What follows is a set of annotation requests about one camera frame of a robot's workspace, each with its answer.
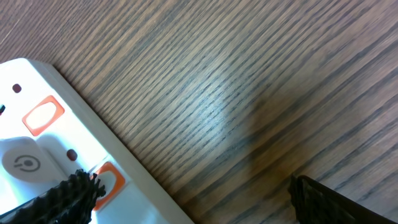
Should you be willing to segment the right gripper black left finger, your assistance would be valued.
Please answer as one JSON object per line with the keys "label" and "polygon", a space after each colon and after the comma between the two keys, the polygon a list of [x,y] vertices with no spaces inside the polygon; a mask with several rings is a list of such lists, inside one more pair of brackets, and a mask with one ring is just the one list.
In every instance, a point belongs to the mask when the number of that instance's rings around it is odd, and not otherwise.
{"label": "right gripper black left finger", "polygon": [[61,181],[44,194],[1,215],[1,224],[87,224],[105,186],[96,174],[82,169]]}

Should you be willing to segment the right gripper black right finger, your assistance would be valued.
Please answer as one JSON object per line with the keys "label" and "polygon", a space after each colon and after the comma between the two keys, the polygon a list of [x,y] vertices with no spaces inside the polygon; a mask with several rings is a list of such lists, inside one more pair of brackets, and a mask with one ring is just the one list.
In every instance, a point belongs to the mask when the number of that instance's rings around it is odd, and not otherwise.
{"label": "right gripper black right finger", "polygon": [[289,194],[301,224],[395,224],[306,175],[290,178]]}

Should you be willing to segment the white power strip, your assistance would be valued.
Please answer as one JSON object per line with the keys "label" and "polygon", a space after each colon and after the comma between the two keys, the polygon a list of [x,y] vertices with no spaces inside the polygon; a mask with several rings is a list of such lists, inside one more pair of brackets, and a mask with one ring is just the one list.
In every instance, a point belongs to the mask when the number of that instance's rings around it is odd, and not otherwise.
{"label": "white power strip", "polygon": [[[64,180],[78,169],[97,175],[106,194],[97,199],[89,223],[190,223],[50,64],[26,58],[1,64],[1,140],[17,137],[35,140],[66,175]],[[1,164],[1,215],[60,182],[25,182]]]}

